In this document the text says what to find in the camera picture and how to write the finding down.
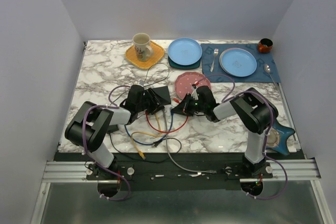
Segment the dark grey network switch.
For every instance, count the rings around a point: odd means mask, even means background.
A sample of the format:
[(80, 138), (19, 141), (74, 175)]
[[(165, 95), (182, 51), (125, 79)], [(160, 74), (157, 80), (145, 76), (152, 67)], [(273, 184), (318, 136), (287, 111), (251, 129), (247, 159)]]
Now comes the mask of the dark grey network switch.
[(171, 104), (171, 97), (168, 86), (162, 86), (152, 89), (160, 105)]

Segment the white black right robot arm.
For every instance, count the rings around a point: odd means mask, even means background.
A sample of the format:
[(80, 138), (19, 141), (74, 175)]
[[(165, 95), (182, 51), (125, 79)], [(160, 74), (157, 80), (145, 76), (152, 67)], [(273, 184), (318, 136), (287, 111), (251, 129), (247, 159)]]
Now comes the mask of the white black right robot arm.
[(249, 178), (259, 174), (266, 162), (266, 142), (278, 116), (277, 108), (254, 88), (218, 103), (211, 89), (201, 86), (196, 88), (193, 94), (187, 94), (171, 110), (173, 114), (184, 116), (193, 116), (198, 112), (215, 123), (236, 114), (239, 116), (249, 131), (241, 171)]

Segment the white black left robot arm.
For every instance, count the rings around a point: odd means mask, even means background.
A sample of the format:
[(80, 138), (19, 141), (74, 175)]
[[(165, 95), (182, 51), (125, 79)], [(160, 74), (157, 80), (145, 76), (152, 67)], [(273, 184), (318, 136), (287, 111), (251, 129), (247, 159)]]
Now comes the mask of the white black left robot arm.
[(132, 85), (127, 98), (119, 106), (96, 105), (86, 101), (65, 129), (65, 138), (85, 153), (98, 165), (98, 173), (104, 179), (116, 175), (116, 158), (108, 150), (103, 140), (115, 125), (130, 125), (141, 112), (154, 114), (171, 104), (167, 86), (145, 89)]

